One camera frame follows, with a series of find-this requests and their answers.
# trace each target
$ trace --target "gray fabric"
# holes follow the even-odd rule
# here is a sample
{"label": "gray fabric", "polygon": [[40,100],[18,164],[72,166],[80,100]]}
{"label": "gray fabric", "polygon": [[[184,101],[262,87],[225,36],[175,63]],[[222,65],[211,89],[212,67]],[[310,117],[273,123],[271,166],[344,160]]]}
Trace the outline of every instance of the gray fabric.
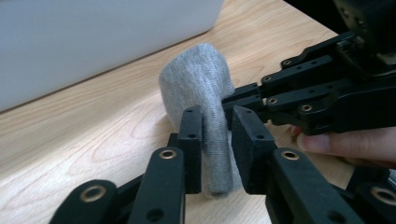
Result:
{"label": "gray fabric", "polygon": [[162,70],[160,88],[177,132],[183,110],[202,107],[203,193],[214,198],[227,196],[233,189],[232,152],[221,100],[233,94],[234,87],[224,58],[208,44],[188,49]]}

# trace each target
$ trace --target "human hand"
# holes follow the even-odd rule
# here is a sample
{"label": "human hand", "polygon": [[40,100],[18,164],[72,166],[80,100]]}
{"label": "human hand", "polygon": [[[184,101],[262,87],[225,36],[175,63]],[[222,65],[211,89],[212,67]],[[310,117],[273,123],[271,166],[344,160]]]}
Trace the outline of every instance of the human hand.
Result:
{"label": "human hand", "polygon": [[396,168],[396,127],[308,136],[291,126],[304,151],[344,157],[366,166]]}

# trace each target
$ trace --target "white box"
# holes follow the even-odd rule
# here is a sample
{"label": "white box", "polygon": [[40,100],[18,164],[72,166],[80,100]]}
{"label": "white box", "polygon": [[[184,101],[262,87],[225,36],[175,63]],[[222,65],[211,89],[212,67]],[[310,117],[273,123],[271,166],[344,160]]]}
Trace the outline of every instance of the white box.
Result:
{"label": "white box", "polygon": [[223,0],[2,0],[0,111],[210,29]]}

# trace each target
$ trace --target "wooden surface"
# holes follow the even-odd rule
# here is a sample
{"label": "wooden surface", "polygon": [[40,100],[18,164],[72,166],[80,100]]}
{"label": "wooden surface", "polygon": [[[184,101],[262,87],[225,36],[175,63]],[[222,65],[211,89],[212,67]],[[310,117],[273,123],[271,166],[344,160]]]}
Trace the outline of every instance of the wooden surface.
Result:
{"label": "wooden surface", "polygon": [[[118,186],[145,172],[149,156],[172,132],[158,75],[182,50],[212,44],[226,58],[236,87],[260,81],[279,63],[334,33],[279,0],[224,3],[203,35],[0,114],[0,222],[47,223],[67,194],[91,179]],[[271,127],[294,147],[289,127]],[[343,187],[352,167],[311,156]],[[270,223],[264,196],[241,189],[223,200],[187,197],[187,223]]]}

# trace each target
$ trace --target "fingernail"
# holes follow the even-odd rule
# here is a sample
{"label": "fingernail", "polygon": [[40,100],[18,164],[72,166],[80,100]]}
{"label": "fingernail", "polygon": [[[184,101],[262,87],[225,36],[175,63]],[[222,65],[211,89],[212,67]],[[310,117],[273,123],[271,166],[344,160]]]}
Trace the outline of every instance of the fingernail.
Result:
{"label": "fingernail", "polygon": [[297,136],[303,132],[303,130],[300,127],[294,125],[290,126],[290,131],[292,136]]}
{"label": "fingernail", "polygon": [[324,153],[330,149],[330,136],[328,134],[307,136],[302,133],[297,137],[297,146],[304,151]]}

